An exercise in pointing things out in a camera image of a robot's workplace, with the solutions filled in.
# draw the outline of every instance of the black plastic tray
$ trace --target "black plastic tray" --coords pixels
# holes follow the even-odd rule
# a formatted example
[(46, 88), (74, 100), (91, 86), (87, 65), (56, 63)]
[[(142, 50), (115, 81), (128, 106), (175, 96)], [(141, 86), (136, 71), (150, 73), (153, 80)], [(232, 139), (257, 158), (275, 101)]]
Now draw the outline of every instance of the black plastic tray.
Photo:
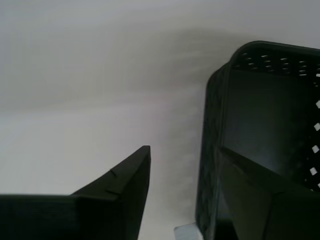
[(318, 49), (254, 41), (211, 76), (195, 213), (205, 240), (237, 239), (219, 190), (219, 146), (320, 192), (320, 174), (310, 172), (320, 170), (317, 74)]

